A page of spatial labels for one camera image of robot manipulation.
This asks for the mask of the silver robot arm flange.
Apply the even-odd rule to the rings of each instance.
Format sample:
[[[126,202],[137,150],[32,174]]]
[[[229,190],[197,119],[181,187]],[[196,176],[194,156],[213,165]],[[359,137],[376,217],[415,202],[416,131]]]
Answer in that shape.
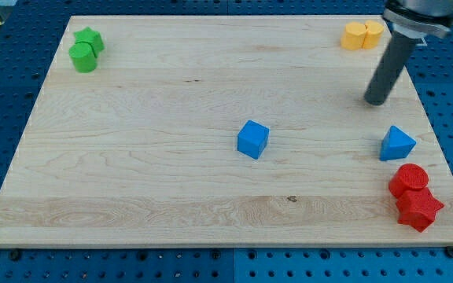
[[[453,27],[453,0],[388,0],[382,17],[408,38],[443,39]]]

